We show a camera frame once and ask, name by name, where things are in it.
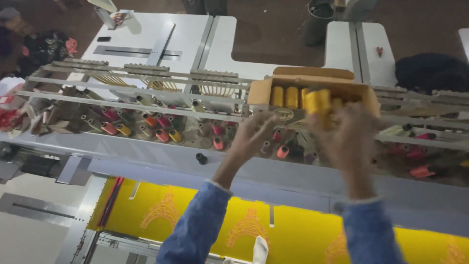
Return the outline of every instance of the gold embroidery pattern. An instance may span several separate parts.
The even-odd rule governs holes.
[[[164,218],[168,220],[174,230],[174,227],[176,226],[177,221],[179,221],[181,215],[174,205],[173,196],[174,194],[171,192],[166,193],[159,203],[150,208],[145,214],[144,219],[140,224],[140,228],[146,229],[151,221],[157,218]]]
[[[257,210],[249,208],[246,216],[235,224],[235,226],[228,232],[227,247],[232,248],[238,238],[248,235],[256,238],[261,236],[270,245],[269,237],[267,237],[267,231],[259,223],[257,218]]]
[[[443,264],[465,264],[466,256],[463,251],[458,247],[456,240],[453,236],[448,239],[448,246],[446,249],[446,259],[441,260]]]
[[[334,260],[347,254],[347,237],[345,236],[345,232],[342,229],[341,233],[332,241],[332,243],[325,250],[324,263],[333,264]]]

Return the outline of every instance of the blue denim sleeve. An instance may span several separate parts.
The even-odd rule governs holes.
[[[231,194],[206,181],[190,201],[174,231],[161,245],[156,263],[205,263],[227,212]]]
[[[343,213],[343,221],[352,263],[405,263],[382,201],[349,204]]]

